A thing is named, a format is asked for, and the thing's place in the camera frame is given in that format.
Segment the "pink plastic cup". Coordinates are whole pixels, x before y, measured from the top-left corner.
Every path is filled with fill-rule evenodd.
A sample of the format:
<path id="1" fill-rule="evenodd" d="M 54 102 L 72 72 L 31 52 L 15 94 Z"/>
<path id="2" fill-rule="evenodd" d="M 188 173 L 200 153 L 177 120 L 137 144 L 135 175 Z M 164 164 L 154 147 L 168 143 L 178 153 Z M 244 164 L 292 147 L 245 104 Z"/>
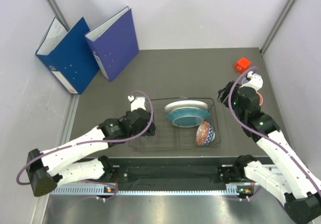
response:
<path id="1" fill-rule="evenodd" d="M 262 104 L 263 104 L 263 96 L 259 92 L 257 92 L 257 95 L 259 96 L 259 106 L 262 106 Z"/>

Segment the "red patterned bowl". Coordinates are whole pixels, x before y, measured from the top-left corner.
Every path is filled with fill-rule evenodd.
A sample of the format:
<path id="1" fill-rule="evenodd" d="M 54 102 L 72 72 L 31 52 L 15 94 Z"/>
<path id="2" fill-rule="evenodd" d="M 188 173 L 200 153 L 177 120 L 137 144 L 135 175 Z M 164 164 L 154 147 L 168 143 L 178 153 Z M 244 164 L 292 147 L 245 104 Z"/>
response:
<path id="1" fill-rule="evenodd" d="M 209 132 L 209 124 L 207 122 L 203 122 L 199 125 L 196 132 L 196 144 L 198 146 L 202 146 L 205 144 Z"/>

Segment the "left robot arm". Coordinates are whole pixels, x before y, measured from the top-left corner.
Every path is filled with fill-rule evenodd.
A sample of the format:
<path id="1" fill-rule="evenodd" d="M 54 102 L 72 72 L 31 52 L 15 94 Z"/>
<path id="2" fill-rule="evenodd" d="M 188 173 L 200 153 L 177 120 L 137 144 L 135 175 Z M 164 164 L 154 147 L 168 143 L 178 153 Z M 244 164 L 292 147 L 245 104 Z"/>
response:
<path id="1" fill-rule="evenodd" d="M 86 134 L 55 149 L 28 153 L 26 173 L 35 197 L 78 181 L 108 182 L 114 167 L 107 156 L 83 158 L 141 136 L 154 136 L 153 112 L 138 108 L 119 119 L 106 119 Z"/>

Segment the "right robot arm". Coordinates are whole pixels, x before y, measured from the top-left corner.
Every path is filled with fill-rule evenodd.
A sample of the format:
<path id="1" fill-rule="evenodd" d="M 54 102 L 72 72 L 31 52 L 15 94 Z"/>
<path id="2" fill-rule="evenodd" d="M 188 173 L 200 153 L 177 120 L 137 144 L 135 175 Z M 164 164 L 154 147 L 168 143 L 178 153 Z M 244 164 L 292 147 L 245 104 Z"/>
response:
<path id="1" fill-rule="evenodd" d="M 251 155 L 239 156 L 233 171 L 237 180 L 257 182 L 284 207 L 295 223 L 309 223 L 320 216 L 320 179 L 303 164 L 274 119 L 261 111 L 257 90 L 230 81 L 218 92 L 218 102 L 272 160 L 280 175 Z"/>

